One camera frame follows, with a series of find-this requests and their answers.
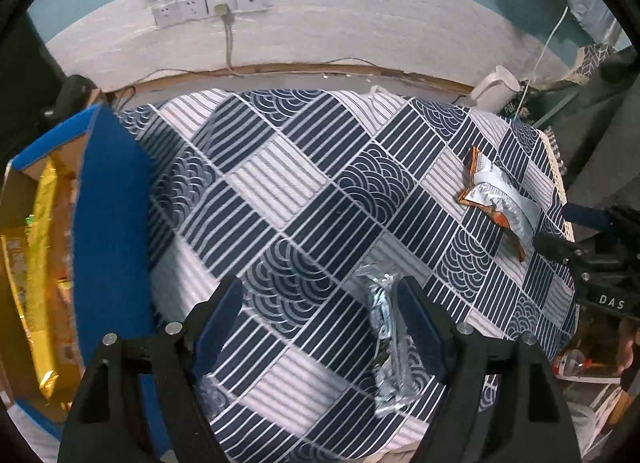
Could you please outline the silver orange-edged snack bag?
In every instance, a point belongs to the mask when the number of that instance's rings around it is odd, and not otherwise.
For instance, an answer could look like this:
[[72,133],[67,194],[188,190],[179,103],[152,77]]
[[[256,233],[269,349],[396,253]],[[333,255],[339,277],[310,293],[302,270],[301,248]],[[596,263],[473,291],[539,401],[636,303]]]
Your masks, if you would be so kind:
[[541,207],[520,194],[506,172],[475,146],[470,149],[468,174],[457,202],[480,209],[511,238],[518,261],[526,260],[526,251],[533,246],[540,222]]

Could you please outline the dark foil snack pack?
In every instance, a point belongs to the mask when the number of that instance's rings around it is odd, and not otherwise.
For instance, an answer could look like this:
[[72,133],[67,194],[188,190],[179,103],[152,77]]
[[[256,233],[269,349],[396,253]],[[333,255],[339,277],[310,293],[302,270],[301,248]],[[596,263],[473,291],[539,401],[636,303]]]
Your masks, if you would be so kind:
[[374,415],[378,419],[417,401],[431,381],[398,307],[397,287],[404,276],[393,264],[369,263],[355,272],[375,337],[371,373],[375,382]]

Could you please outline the gold biscuit pack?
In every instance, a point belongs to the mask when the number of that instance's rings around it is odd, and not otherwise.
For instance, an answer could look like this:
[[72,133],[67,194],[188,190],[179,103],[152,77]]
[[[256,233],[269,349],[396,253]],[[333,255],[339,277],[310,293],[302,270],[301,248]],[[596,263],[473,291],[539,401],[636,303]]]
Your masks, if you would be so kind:
[[44,399],[70,407],[81,380],[70,275],[76,175],[47,157],[32,212],[1,232],[4,264]]

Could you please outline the plastic water bottle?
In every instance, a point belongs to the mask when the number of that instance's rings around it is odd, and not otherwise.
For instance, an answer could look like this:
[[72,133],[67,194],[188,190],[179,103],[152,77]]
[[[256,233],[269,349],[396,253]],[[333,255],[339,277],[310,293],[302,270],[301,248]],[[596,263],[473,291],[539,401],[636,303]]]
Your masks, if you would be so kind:
[[569,349],[554,358],[552,370],[557,376],[578,376],[590,369],[592,360],[577,348]]

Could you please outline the white electric kettle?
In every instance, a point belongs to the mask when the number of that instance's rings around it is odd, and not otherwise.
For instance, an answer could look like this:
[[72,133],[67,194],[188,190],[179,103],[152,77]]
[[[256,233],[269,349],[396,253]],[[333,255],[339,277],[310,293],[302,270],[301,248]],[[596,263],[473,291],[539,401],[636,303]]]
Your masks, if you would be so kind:
[[503,66],[482,79],[466,96],[466,103],[480,111],[499,113],[519,92],[521,84],[515,75]]

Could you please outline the blue cardboard box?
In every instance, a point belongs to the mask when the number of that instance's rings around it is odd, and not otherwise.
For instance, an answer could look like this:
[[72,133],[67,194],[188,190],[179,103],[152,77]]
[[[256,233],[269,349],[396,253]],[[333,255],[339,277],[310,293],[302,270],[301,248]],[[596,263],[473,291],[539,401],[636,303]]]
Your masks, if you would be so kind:
[[95,105],[55,126],[17,154],[1,189],[1,246],[22,232],[47,158],[78,180],[70,219],[70,279],[75,346],[88,363],[106,333],[137,339],[154,333],[149,274],[149,154],[110,107]]

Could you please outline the navy white patterned tablecloth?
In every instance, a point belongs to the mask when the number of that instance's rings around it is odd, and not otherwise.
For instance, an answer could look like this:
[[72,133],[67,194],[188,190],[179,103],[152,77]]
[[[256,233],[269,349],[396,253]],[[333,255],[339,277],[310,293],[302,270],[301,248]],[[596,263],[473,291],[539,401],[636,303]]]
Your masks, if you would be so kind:
[[461,205],[473,149],[563,235],[562,191],[541,132],[372,90],[202,90],[122,111],[153,163],[153,301],[184,318],[233,273],[244,304],[198,387],[235,462],[329,462],[410,445],[444,395],[410,363],[416,401],[376,417],[374,337],[356,271],[398,266],[452,319],[488,336],[534,333],[554,356],[576,329],[567,271],[518,257]]

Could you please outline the black tripod knob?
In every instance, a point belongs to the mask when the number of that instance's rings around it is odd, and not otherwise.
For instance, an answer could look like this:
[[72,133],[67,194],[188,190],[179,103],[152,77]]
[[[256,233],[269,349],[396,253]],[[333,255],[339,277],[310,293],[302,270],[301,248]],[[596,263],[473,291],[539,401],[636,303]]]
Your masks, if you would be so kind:
[[62,84],[51,108],[42,110],[42,115],[50,122],[61,122],[94,104],[101,96],[101,90],[85,76],[73,74]]

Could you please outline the white wall socket strip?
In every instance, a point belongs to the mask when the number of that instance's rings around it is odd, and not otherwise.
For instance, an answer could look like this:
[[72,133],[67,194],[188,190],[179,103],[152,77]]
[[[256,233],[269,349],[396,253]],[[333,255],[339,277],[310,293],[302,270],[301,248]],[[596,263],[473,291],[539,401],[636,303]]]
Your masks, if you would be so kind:
[[263,12],[268,7],[268,0],[177,0],[153,7],[152,16],[157,27],[168,28],[212,17]]

